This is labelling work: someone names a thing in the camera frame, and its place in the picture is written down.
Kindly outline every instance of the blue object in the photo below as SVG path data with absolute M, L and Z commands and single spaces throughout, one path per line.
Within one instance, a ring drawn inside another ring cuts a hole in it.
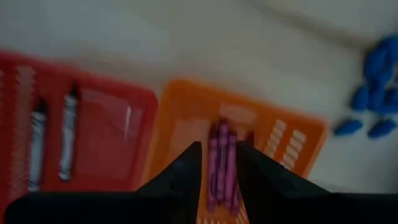
M 384 104 L 394 105 L 398 104 L 398 89 L 391 88 L 384 92 Z
M 369 87 L 361 86 L 356 90 L 354 97 L 351 101 L 351 108 L 354 111 L 365 111 L 368 107 L 369 100 Z
M 347 120 L 342 125 L 338 126 L 334 134 L 335 136 L 345 136 L 354 134 L 357 130 L 362 128 L 362 122 L 360 120 Z
M 395 67 L 393 64 L 386 65 L 383 69 L 377 72 L 377 75 L 368 79 L 369 84 L 371 86 L 385 86 L 391 80 L 394 74 L 394 69 Z
M 384 102 L 384 87 L 376 85 L 370 89 L 368 108 L 370 110 L 376 110 L 383 105 Z
M 398 113 L 398 89 L 391 88 L 384 92 L 383 104 L 374 110 L 378 115 L 392 115 Z
M 384 69 L 386 56 L 386 47 L 374 49 L 367 55 L 364 64 L 364 76 L 366 80 L 373 79 L 379 71 Z
M 379 139 L 390 134 L 397 127 L 391 119 L 378 122 L 368 133 L 370 139 Z
M 380 41 L 380 49 L 387 49 L 386 62 L 396 63 L 398 61 L 398 35 L 386 37 Z
M 374 112 L 380 116 L 393 115 L 398 113 L 398 104 L 393 105 L 382 105 L 375 109 Z

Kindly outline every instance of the red tray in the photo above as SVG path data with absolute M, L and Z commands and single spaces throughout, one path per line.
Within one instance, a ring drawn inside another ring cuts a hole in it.
M 64 96 L 79 107 L 72 179 L 60 180 Z M 140 185 L 157 111 L 154 93 L 13 52 L 0 51 L 0 209 L 27 193 L 31 114 L 42 97 L 47 127 L 41 189 L 134 190 Z

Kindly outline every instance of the gray crayon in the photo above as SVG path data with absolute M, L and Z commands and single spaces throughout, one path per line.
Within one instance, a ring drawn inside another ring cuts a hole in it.
M 32 140 L 30 146 L 28 181 L 29 192 L 40 190 L 44 154 L 45 122 L 47 119 L 46 110 L 45 101 L 40 99 L 38 107 L 32 113 Z
M 75 124 L 77 114 L 77 88 L 73 84 L 69 95 L 65 96 L 65 109 L 63 112 L 63 149 L 60 161 L 59 176 L 61 180 L 71 179 L 71 168 L 73 163 L 73 146 L 75 142 Z

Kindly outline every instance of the plastic tray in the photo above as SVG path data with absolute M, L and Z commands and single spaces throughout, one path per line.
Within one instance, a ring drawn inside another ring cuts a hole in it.
M 60 180 L 64 96 L 79 91 L 72 179 Z M 27 193 L 31 114 L 47 103 L 43 191 L 135 190 L 157 111 L 152 91 L 0 52 L 0 208 Z
M 203 148 L 202 181 L 197 223 L 247 223 L 242 208 L 232 217 L 218 206 L 207 212 L 208 135 L 212 122 L 227 118 L 243 140 L 254 132 L 254 146 L 302 177 L 307 177 L 326 139 L 321 119 L 234 95 L 187 80 L 169 83 L 162 95 L 146 162 L 145 183 L 159 174 L 193 141 Z

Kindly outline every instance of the pink crayon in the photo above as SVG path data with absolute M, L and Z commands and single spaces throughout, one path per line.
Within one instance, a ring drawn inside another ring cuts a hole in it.
M 217 201 L 224 201 L 226 151 L 228 148 L 228 123 L 220 121 L 218 136 Z
M 239 203 L 241 202 L 241 191 L 239 189 L 238 181 L 235 182 L 234 195 L 232 198 L 231 215 L 236 217 L 239 212 Z
M 214 212 L 216 205 L 216 184 L 217 184 L 217 127 L 213 125 L 210 129 L 209 152 L 208 152 L 208 190 L 207 210 Z
M 225 195 L 224 204 L 227 209 L 231 209 L 232 195 L 234 190 L 234 181 L 236 176 L 236 133 L 228 134 L 228 151 L 226 160 L 226 174 L 225 174 Z

